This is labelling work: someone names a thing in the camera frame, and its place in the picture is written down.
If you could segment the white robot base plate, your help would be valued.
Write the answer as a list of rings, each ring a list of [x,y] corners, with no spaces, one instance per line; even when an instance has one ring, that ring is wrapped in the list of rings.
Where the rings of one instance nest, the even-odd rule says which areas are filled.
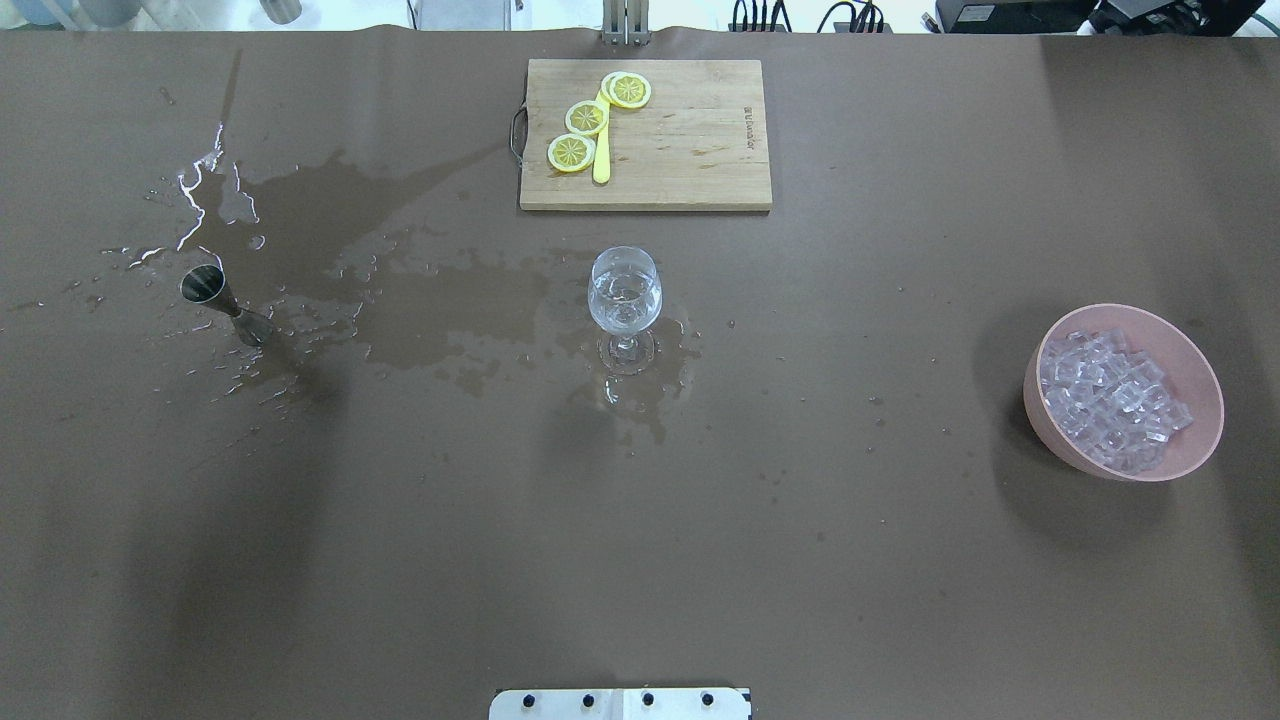
[[[753,719],[732,687],[530,688],[498,692],[489,719]]]

